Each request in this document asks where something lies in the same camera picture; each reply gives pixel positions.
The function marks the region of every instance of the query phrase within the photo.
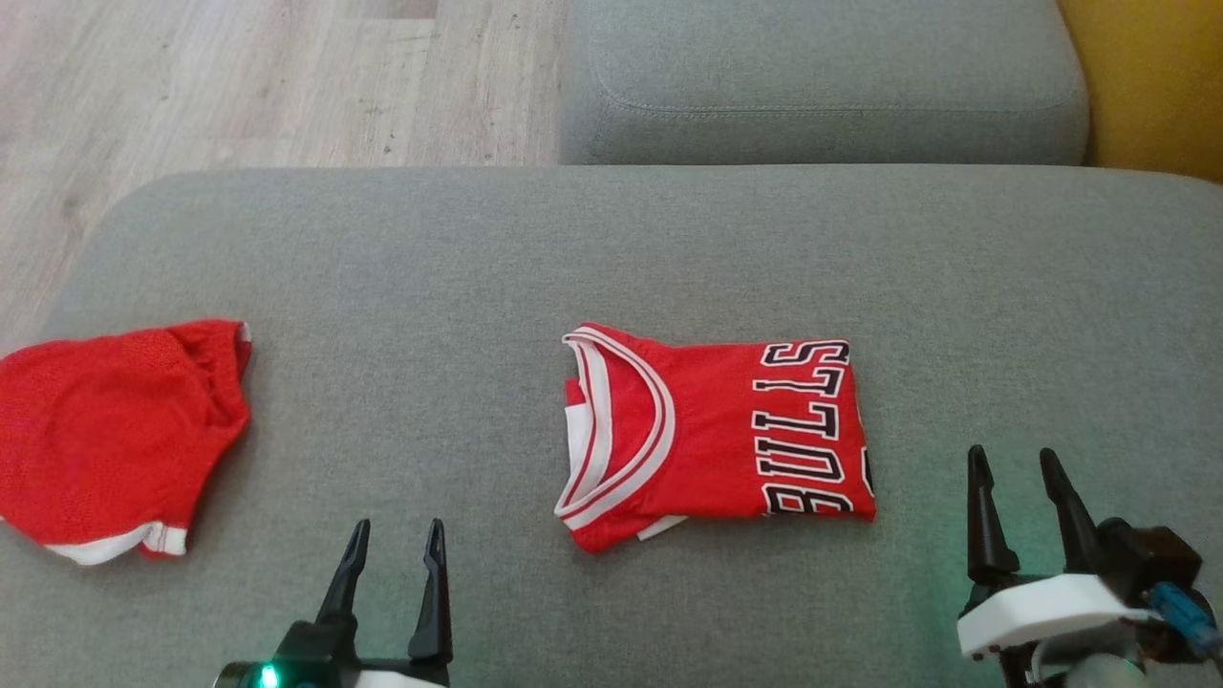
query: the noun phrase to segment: yellow cushion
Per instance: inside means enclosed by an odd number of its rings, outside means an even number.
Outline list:
[[[1088,163],[1223,182],[1223,0],[1059,0],[1091,94]]]

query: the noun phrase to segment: light wood floor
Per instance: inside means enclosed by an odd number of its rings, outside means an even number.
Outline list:
[[[0,0],[0,357],[154,178],[553,164],[563,23],[564,0]]]

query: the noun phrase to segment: red fabric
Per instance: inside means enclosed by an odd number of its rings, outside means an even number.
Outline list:
[[[668,516],[874,519],[846,341],[673,348],[592,323],[565,341],[580,379],[556,514],[582,549]]]
[[[243,332],[199,320],[50,341],[0,362],[0,517],[48,546],[157,522],[187,529],[251,418]]]

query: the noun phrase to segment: gray fabric surface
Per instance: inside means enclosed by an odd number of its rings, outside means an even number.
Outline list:
[[[45,335],[247,319],[254,420],[181,561],[81,569],[0,528],[4,682],[209,686],[313,615],[362,517],[358,645],[401,653],[439,516],[455,686],[1000,686],[955,639],[974,442],[1025,571],[1060,567],[1051,446],[1093,516],[1173,527],[1218,591],[1221,218],[1218,186],[1076,167],[157,182],[109,215]],[[848,336],[878,521],[580,552],[552,507],[559,337],[587,318],[673,343]]]
[[[1053,0],[572,0],[567,164],[1079,164]]]

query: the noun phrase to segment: gray couch cushion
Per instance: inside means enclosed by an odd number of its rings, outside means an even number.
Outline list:
[[[1172,525],[1217,590],[1221,216],[1221,187],[1077,167],[160,181],[109,215],[45,335],[245,318],[253,424],[182,561],[79,569],[0,528],[5,683],[208,686],[313,613],[362,517],[358,645],[400,653],[439,516],[455,686],[998,686],[955,640],[974,442],[1025,571],[1060,567],[1048,445],[1097,518]],[[586,318],[674,343],[850,337],[878,521],[580,552],[552,507],[559,337]],[[1168,684],[1211,684],[1186,676]]]
[[[571,0],[569,164],[1079,164],[1053,0]]]

